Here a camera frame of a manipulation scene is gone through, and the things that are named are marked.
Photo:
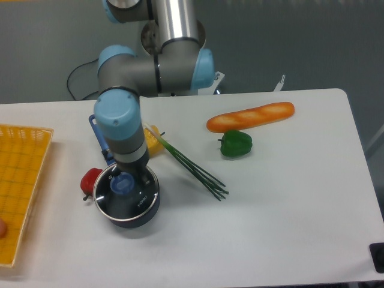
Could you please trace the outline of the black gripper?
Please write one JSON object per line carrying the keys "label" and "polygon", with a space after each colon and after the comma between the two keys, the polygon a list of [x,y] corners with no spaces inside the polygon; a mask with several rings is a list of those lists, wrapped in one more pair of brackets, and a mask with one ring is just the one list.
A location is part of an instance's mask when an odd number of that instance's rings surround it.
{"label": "black gripper", "polygon": [[122,172],[125,172],[136,175],[142,185],[149,185],[151,183],[146,168],[149,161],[149,152],[147,149],[119,152],[105,150],[103,151],[103,156],[109,166],[113,163],[116,164],[111,170],[112,177],[117,177]]}

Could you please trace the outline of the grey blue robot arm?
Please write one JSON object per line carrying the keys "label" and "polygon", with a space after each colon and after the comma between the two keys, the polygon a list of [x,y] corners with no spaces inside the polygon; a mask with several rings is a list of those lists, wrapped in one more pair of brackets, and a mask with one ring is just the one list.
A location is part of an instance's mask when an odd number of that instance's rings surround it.
{"label": "grey blue robot arm", "polygon": [[196,91],[214,82],[212,52],[199,44],[192,1],[104,1],[116,23],[153,20],[158,53],[137,56],[129,47],[112,45],[98,58],[99,98],[94,116],[119,169],[151,180],[149,152],[140,115],[141,96]]}

